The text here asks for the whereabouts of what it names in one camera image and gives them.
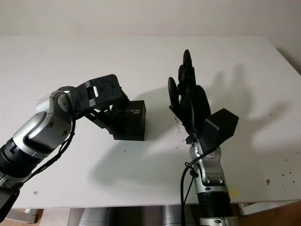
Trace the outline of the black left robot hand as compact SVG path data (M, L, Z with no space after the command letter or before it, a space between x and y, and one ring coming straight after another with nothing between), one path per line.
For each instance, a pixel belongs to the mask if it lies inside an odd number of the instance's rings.
M126 108L129 99L122 88L110 85L108 89L93 87L87 90L93 98L89 100L90 107L86 118L98 127L108 130L115 139L124 139L125 129L120 111Z

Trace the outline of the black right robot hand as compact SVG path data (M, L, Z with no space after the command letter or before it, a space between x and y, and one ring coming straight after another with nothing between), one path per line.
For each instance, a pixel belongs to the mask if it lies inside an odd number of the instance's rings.
M205 119L211 115L204 89L196 83L195 69L189 50L183 54L183 62L178 69L178 84L168 78L170 110L182 122L190 137L200 138Z

